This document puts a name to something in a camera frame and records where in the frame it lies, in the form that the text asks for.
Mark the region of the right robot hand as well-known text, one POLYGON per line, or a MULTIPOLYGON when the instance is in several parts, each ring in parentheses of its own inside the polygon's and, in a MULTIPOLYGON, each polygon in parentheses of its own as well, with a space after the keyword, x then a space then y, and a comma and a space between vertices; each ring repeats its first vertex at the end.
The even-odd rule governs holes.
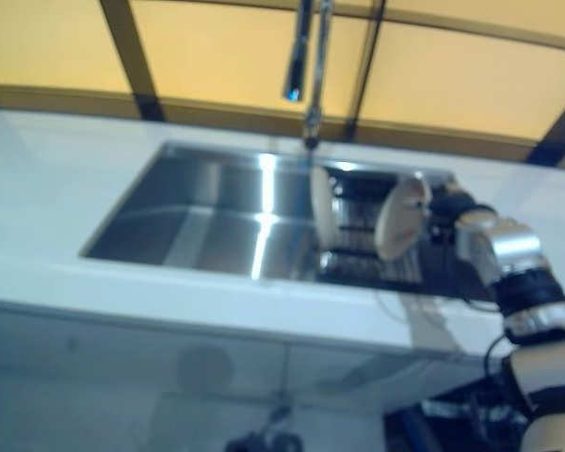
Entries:
POLYGON ((424 174, 415 173, 405 181, 409 193, 400 202, 405 212, 415 215, 422 235, 441 240, 452 238, 455 223, 473 212, 496 215, 489 205, 477 202, 475 198, 452 180, 431 182, 424 174))

